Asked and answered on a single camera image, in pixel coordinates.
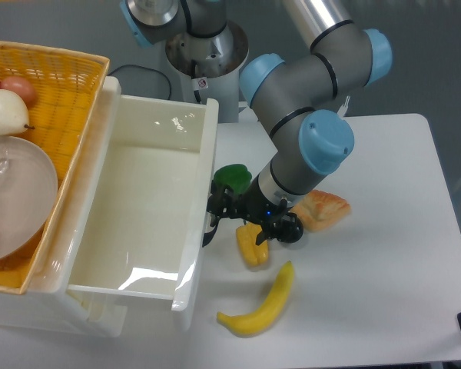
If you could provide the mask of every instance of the open drawer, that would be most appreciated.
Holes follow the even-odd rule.
[[[0,308],[0,324],[115,336],[136,305],[188,329],[217,116],[215,100],[124,96],[106,78],[53,247],[26,294],[0,294],[24,319]]]
[[[189,327],[216,127],[215,101],[121,96],[69,291],[163,300]]]

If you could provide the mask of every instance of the white pear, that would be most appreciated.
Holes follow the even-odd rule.
[[[0,89],[0,135],[16,135],[27,129],[28,108],[15,92]]]

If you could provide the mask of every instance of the yellow banana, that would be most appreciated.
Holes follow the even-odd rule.
[[[217,321],[229,331],[240,336],[252,335],[265,330],[280,315],[287,302],[293,282],[294,266],[291,261],[288,261],[278,272],[267,298],[257,310],[249,314],[235,316],[229,316],[219,311]]]

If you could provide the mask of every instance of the bread slice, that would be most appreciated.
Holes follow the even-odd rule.
[[[297,214],[305,229],[318,232],[345,218],[352,209],[340,196],[312,190],[290,211]]]

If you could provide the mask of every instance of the green toy vegetable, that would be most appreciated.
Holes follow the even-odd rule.
[[[228,185],[235,194],[242,194],[249,187],[252,179],[246,165],[226,165],[215,172],[214,182],[218,185]]]

